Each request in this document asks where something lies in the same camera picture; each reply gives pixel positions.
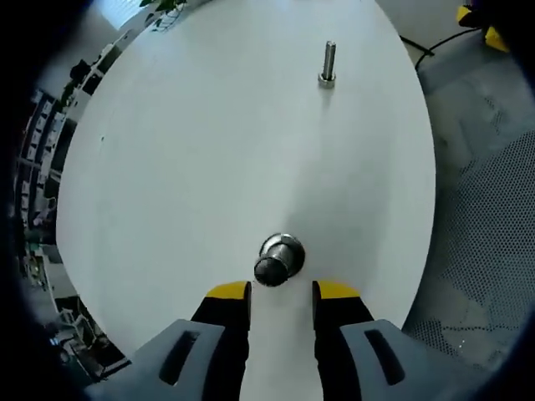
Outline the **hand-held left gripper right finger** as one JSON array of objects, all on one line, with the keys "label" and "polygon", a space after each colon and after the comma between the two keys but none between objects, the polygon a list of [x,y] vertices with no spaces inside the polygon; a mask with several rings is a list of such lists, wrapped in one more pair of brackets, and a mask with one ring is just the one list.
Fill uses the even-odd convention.
[{"label": "hand-held left gripper right finger", "polygon": [[312,284],[314,356],[326,400],[467,400],[468,372],[453,359],[373,319],[345,284]]}]

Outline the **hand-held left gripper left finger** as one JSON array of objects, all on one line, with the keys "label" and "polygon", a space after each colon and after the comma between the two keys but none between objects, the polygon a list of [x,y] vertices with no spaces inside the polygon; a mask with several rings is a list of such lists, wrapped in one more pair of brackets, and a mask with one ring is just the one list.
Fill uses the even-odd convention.
[{"label": "hand-held left gripper left finger", "polygon": [[178,319],[130,364],[85,392],[92,400],[237,400],[249,355],[252,285],[214,287],[192,318]]}]

